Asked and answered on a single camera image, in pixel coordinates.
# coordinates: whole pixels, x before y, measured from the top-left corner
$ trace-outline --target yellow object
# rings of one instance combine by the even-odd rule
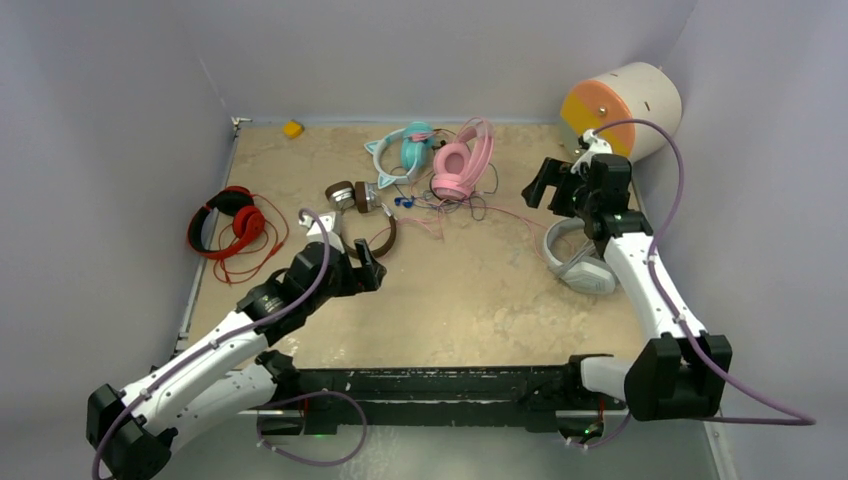
[[[283,126],[283,133],[289,138],[297,138],[303,133],[303,125],[292,120]]]

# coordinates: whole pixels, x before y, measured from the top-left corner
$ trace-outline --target white headphones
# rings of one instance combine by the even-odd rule
[[[590,295],[606,295],[615,291],[615,274],[603,260],[595,258],[595,245],[588,241],[571,259],[563,263],[556,258],[551,247],[557,238],[566,233],[583,229],[583,220],[567,218],[551,225],[542,245],[548,261],[548,270],[565,282],[572,290]]]

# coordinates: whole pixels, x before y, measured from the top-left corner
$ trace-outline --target marble surface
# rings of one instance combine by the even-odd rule
[[[242,131],[229,184],[245,186],[273,201],[292,232],[286,245],[250,282],[221,283],[213,276],[214,262],[207,262],[190,342],[208,333],[252,286],[290,264],[306,243],[305,231],[296,225],[299,208],[329,211],[323,194],[328,185],[341,180],[376,181],[371,155],[363,144],[395,128],[399,126],[311,127],[296,139],[285,137],[279,127]],[[558,217],[544,208],[526,207],[520,191],[546,156],[568,158],[559,142],[552,125],[497,126],[492,163],[500,186],[496,194],[486,195],[488,204],[545,226],[556,221]],[[399,149],[399,145],[389,147],[383,163],[386,170],[399,165]],[[490,190],[494,183],[490,170],[478,189]],[[436,219],[430,209],[394,207],[394,188],[381,194],[399,218]],[[552,190],[542,206],[551,195]],[[282,222],[273,210],[262,200],[257,204],[279,228]],[[381,212],[349,211],[343,218],[351,239],[370,239],[387,225]],[[222,216],[216,235],[230,221]],[[468,209],[461,209],[443,217],[442,226],[443,239],[417,224],[401,226],[395,248],[380,259],[388,274],[378,292],[331,299],[306,326],[274,348],[293,354],[299,367],[529,365],[564,363],[575,353],[612,353],[630,359],[638,355],[644,341],[621,288],[605,297],[569,290],[536,256],[533,233],[522,221],[495,210],[487,210],[482,221],[475,221]],[[436,223],[430,227],[438,228]],[[533,232],[540,241],[545,229],[533,227]],[[569,238],[578,246],[582,242],[580,233]],[[561,241],[556,250],[567,256],[570,247]],[[263,257],[240,255],[227,265],[240,270]]]

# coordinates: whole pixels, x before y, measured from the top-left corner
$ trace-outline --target white panel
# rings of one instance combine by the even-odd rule
[[[0,2],[0,58],[0,477],[83,478],[88,394],[174,345],[229,121],[165,0]]]
[[[681,90],[687,184],[660,246],[732,373],[820,425],[732,427],[740,478],[845,478],[848,4],[701,1],[664,71]],[[636,166],[651,221],[670,207],[666,149]],[[772,415],[732,389],[727,414]]]
[[[578,81],[661,62],[696,0],[179,0],[232,114],[552,119]]]

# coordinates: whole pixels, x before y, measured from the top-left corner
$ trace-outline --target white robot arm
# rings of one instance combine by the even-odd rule
[[[291,266],[252,288],[204,338],[138,381],[116,390],[106,384],[88,399],[86,438],[114,478],[148,479],[171,455],[209,427],[275,398],[294,396],[281,386],[278,352],[233,369],[302,327],[332,297],[376,291],[386,269],[364,240],[355,243],[354,268],[339,237],[336,213],[305,219],[310,243]]]
[[[732,350],[724,336],[710,335],[686,303],[652,251],[653,230],[641,212],[630,210],[631,164],[609,146],[583,137],[587,153],[578,163],[547,158],[522,196],[538,207],[546,187],[556,192],[548,206],[554,214],[579,217],[586,237],[615,273],[633,303],[646,346],[634,362],[606,355],[573,356],[581,387],[625,401],[641,421],[712,417],[719,408],[724,380],[704,364],[657,289],[685,317],[698,345],[724,371]],[[651,277],[653,266],[656,279]]]

